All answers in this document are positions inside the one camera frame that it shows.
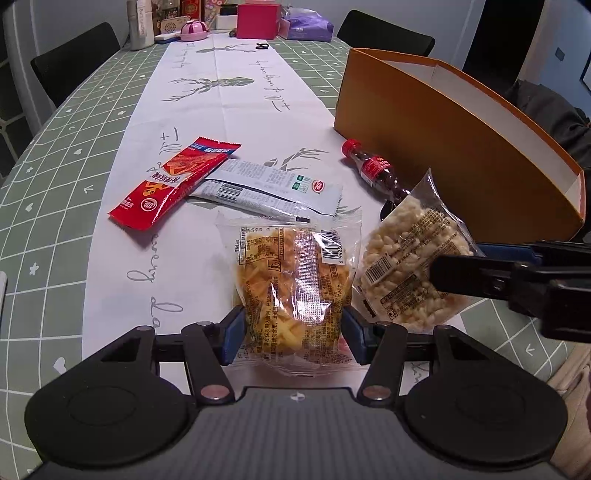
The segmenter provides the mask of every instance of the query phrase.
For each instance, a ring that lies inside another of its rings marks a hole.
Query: red bottle cap
[[[343,155],[345,157],[348,157],[349,154],[351,153],[351,151],[354,148],[358,148],[361,146],[361,142],[359,142],[358,140],[354,140],[353,138],[349,138],[344,144],[343,144],[343,148],[342,148],[342,152]]]

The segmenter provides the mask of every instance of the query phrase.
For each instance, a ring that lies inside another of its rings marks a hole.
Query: white bottle
[[[127,19],[131,50],[154,45],[151,0],[127,0]]]

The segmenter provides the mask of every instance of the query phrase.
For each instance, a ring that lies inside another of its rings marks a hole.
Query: doorway
[[[486,0],[462,69],[503,95],[517,80],[544,0]]]

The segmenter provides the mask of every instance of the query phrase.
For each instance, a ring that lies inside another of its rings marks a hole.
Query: orange box
[[[447,63],[352,49],[335,129],[412,188],[429,167],[478,242],[569,240],[585,219],[583,170],[505,99]]]

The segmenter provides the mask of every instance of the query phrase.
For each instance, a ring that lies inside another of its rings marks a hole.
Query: pink gift box
[[[242,4],[238,5],[237,38],[259,38],[273,40],[279,31],[281,5]]]

